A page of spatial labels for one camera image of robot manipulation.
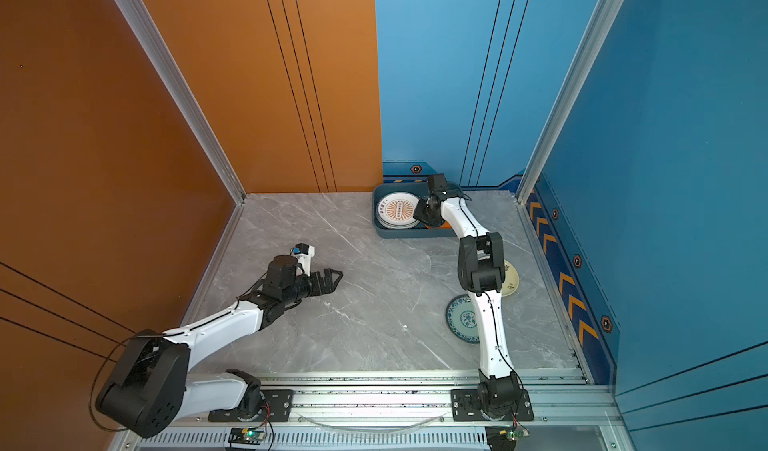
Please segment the orange sunburst plate front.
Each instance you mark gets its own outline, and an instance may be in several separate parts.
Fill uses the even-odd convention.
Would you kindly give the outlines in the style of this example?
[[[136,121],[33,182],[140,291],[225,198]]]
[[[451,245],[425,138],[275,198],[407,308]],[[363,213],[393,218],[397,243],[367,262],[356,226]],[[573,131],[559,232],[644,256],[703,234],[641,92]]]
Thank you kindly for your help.
[[[419,198],[408,192],[393,192],[377,203],[374,216],[385,229],[411,229],[419,224],[414,217]]]

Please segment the cream plate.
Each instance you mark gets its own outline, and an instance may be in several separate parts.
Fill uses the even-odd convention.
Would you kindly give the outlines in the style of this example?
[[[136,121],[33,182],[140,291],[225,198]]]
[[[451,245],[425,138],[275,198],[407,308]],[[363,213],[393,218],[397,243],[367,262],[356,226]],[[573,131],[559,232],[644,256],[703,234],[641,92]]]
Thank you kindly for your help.
[[[509,262],[506,261],[505,265],[505,279],[502,284],[501,294],[503,297],[513,295],[520,286],[520,276],[517,269]]]

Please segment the teal patterned plate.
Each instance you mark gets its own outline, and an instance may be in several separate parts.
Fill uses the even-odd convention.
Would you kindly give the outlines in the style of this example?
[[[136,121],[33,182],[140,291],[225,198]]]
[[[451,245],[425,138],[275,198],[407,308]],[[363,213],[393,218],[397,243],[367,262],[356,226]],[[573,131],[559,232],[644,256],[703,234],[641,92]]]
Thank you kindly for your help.
[[[456,296],[448,303],[445,319],[449,330],[462,341],[480,342],[474,307],[467,295]]]

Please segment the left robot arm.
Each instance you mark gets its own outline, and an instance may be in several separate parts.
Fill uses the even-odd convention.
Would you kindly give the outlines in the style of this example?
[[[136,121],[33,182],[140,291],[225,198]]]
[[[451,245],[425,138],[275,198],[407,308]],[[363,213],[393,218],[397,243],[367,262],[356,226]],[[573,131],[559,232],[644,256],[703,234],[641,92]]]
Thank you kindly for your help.
[[[343,273],[314,271],[314,247],[297,245],[278,255],[233,304],[189,325],[143,330],[116,345],[121,355],[89,397],[92,417],[149,438],[172,422],[202,413],[226,413],[237,421],[265,420],[267,399],[259,378],[237,369],[219,374],[193,368],[233,342],[262,331],[303,300],[331,294]]]

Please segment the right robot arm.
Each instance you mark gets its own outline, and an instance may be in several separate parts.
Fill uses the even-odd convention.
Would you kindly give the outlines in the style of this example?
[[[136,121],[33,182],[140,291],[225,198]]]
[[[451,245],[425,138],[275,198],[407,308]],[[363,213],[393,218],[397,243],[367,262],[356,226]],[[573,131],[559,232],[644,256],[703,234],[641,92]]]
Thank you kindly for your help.
[[[478,326],[480,408],[491,419],[513,416],[524,398],[524,386],[512,365],[503,326],[503,239],[480,223],[463,190],[442,174],[429,177],[428,189],[429,194],[419,199],[414,217],[430,227],[447,223],[459,238],[458,280]]]

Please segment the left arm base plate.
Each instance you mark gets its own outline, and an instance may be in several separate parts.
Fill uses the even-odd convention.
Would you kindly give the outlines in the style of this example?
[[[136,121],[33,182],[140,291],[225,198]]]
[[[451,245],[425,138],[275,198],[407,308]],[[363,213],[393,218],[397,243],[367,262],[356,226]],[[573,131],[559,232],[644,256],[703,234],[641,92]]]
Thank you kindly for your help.
[[[234,409],[210,411],[209,422],[285,423],[293,407],[294,391],[291,389],[260,390],[248,392]]]

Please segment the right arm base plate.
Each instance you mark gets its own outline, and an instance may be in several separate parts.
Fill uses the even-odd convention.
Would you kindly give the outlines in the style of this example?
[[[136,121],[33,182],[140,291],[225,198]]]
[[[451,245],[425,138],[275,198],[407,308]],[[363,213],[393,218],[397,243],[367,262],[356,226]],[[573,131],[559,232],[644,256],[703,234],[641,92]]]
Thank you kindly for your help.
[[[533,404],[525,389],[511,397],[481,397],[478,389],[452,389],[450,400],[456,422],[532,422],[535,419]]]

